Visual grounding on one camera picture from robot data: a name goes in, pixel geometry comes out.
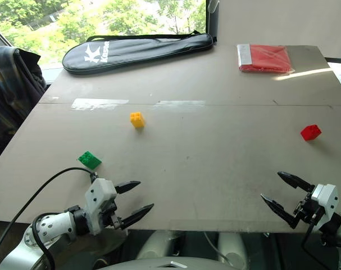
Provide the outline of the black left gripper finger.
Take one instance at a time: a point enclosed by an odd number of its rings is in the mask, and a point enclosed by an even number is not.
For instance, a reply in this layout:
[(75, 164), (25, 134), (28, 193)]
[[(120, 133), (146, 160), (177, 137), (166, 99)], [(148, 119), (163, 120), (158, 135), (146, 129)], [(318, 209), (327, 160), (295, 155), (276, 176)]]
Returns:
[(140, 221), (153, 207), (154, 204), (149, 204), (134, 211), (129, 217), (121, 221), (121, 229), (124, 230), (132, 226), (134, 223)]
[(139, 184), (141, 184), (140, 181), (127, 181), (127, 182), (117, 184), (115, 186), (115, 190), (117, 194), (123, 194), (123, 193), (130, 191), (131, 189), (133, 189)]

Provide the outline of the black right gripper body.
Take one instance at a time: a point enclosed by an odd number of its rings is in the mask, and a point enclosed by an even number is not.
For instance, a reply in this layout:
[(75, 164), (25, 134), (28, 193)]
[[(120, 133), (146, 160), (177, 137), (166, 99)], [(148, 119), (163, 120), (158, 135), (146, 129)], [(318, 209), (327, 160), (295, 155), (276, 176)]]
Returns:
[(322, 218), (322, 206), (316, 200), (312, 199), (312, 193), (308, 193), (306, 197), (299, 202), (294, 210), (296, 224), (303, 221), (307, 224), (317, 225)]

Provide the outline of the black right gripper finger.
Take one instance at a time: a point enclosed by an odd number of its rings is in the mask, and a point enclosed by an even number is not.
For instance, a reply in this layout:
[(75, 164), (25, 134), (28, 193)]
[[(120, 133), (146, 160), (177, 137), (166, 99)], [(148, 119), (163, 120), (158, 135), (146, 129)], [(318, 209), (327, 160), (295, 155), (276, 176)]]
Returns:
[(315, 188), (315, 185), (306, 182), (305, 180), (296, 175), (282, 171), (277, 172), (277, 174), (285, 183), (292, 186), (293, 188), (299, 187), (300, 189), (306, 192), (312, 192)]
[(287, 213), (284, 208), (277, 203), (275, 200), (265, 196), (264, 194), (261, 194), (261, 197), (263, 201), (266, 203), (266, 205), (281, 219), (283, 219), (288, 225), (295, 229), (299, 220), (297, 220), (294, 216)]

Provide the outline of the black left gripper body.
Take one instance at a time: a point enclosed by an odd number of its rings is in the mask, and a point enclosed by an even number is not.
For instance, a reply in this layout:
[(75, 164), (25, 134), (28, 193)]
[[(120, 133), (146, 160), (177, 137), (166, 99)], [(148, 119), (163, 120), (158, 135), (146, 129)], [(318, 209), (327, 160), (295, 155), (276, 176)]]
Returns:
[(120, 217), (116, 215), (117, 205), (113, 200), (107, 201), (101, 207), (101, 221), (102, 227), (111, 226), (115, 230), (124, 229), (124, 223)]

